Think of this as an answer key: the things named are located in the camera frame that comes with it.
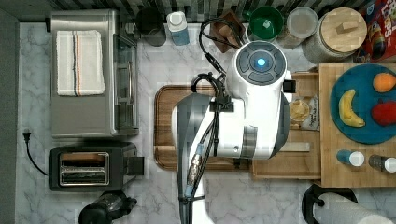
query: striped towel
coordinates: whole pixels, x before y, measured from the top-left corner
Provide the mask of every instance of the striped towel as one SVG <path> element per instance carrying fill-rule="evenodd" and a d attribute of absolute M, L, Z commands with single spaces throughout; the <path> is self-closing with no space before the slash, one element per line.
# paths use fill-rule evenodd
<path fill-rule="evenodd" d="M 97 31 L 58 31 L 58 94 L 103 94 L 102 42 Z"/>

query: wooden board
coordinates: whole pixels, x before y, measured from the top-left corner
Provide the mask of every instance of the wooden board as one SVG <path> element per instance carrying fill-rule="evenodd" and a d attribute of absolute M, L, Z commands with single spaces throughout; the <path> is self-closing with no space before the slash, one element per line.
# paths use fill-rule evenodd
<path fill-rule="evenodd" d="M 297 94 L 313 96 L 318 94 L 318 74 L 293 74 L 297 80 Z M 210 87 L 202 87 L 202 92 L 210 93 Z M 171 134 L 171 113 L 175 104 L 191 93 L 188 86 L 165 86 L 155 99 L 154 157 L 157 164 L 166 170 L 176 170 L 177 158 Z M 292 178 L 320 179 L 319 132 L 290 130 L 289 142 L 308 143 L 309 151 L 279 152 L 271 160 L 242 160 L 239 169 L 235 169 L 234 159 L 209 158 L 207 170 L 247 171 L 253 178 Z"/>
<path fill-rule="evenodd" d="M 396 173 L 379 172 L 368 164 L 373 154 L 396 156 L 396 137 L 377 145 L 364 145 L 344 136 L 335 126 L 330 114 L 330 94 L 336 80 L 344 72 L 357 64 L 321 64 L 319 66 L 320 90 L 320 148 L 321 148 L 321 182 L 326 188 L 365 188 L 396 187 Z M 393 71 L 396 64 L 382 64 Z M 360 168 L 351 168 L 340 163 L 335 155 L 339 149 L 354 149 L 363 153 L 365 163 Z"/>
<path fill-rule="evenodd" d="M 318 95 L 318 73 L 295 73 L 297 96 Z M 290 130 L 288 142 L 307 142 L 309 152 L 278 152 L 270 160 L 255 160 L 253 178 L 320 179 L 320 133 Z"/>
<path fill-rule="evenodd" d="M 213 95 L 211 87 L 200 87 L 198 92 Z M 170 85 L 158 90 L 155 96 L 154 112 L 154 158 L 165 170 L 177 169 L 177 154 L 172 140 L 171 118 L 174 106 L 191 94 L 190 86 Z M 240 162 L 239 168 L 234 163 Z M 208 171 L 248 171 L 250 161 L 232 158 L 210 157 L 207 161 Z"/>

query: bottle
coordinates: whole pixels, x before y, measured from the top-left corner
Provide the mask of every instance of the bottle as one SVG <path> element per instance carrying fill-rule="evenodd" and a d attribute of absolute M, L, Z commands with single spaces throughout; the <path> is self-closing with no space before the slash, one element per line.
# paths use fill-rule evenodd
<path fill-rule="evenodd" d="M 343 164 L 362 166 L 364 163 L 364 155 L 359 151 L 349 151 L 341 149 L 337 152 L 337 160 Z"/>
<path fill-rule="evenodd" d="M 166 20 L 175 45 L 189 44 L 189 31 L 187 30 L 187 21 L 184 13 L 181 11 L 170 13 Z"/>
<path fill-rule="evenodd" d="M 396 158 L 373 155 L 369 159 L 369 164 L 381 172 L 396 172 Z"/>

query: food package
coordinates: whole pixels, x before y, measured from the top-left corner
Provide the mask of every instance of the food package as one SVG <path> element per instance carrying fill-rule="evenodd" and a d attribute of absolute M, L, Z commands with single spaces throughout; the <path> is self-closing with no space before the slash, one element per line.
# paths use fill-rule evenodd
<path fill-rule="evenodd" d="M 290 108 L 290 128 L 319 131 L 319 103 L 315 96 L 293 96 Z"/>
<path fill-rule="evenodd" d="M 367 36 L 355 62 L 396 62 L 396 0 L 375 0 L 361 15 L 367 24 Z"/>

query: gray countertop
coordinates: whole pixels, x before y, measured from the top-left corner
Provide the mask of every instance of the gray countertop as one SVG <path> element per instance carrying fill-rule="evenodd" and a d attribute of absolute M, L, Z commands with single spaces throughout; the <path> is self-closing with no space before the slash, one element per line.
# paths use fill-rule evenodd
<path fill-rule="evenodd" d="M 167 84 L 188 84 L 202 72 L 214 71 L 197 45 L 198 24 L 190 25 L 191 43 L 176 47 L 168 36 L 165 45 L 155 48 L 138 44 L 140 134 L 130 138 L 138 154 L 146 157 L 146 174 L 129 186 L 126 193 L 137 199 L 127 217 L 115 223 L 179 223 L 177 175 L 164 171 L 153 159 L 154 97 Z M 19 121 L 17 144 L 17 223 L 78 222 L 79 211 L 100 195 L 50 191 L 49 180 L 29 162 L 22 130 L 32 132 L 33 158 L 40 167 L 49 167 L 50 150 L 66 142 L 55 142 L 50 124 L 50 34 L 44 23 L 21 23 Z M 215 52 L 213 43 L 206 41 Z M 301 49 L 285 50 L 291 71 L 313 66 Z M 233 51 L 214 53 L 225 64 Z M 301 199 L 311 186 L 304 180 L 253 181 L 249 173 L 213 172 L 205 174 L 206 204 L 215 223 L 304 223 Z M 361 205 L 396 220 L 394 189 L 353 189 Z"/>

